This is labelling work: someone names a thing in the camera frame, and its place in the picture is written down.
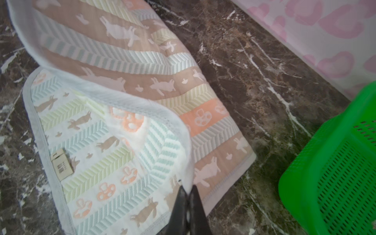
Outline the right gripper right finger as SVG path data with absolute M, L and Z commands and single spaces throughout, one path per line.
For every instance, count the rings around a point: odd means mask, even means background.
M 212 235 L 196 185 L 189 194 L 189 219 L 190 235 Z

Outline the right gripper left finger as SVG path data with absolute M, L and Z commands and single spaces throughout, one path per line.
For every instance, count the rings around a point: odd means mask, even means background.
M 181 186 L 177 193 L 175 204 L 166 226 L 165 235 L 187 235 L 189 233 L 189 200 L 188 195 Z

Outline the pale pink patterned towel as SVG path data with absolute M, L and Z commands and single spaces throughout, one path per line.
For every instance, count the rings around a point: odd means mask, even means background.
M 145 1 L 8 1 L 39 64 L 24 105 L 67 235 L 155 235 L 196 185 L 206 216 L 256 159 Z

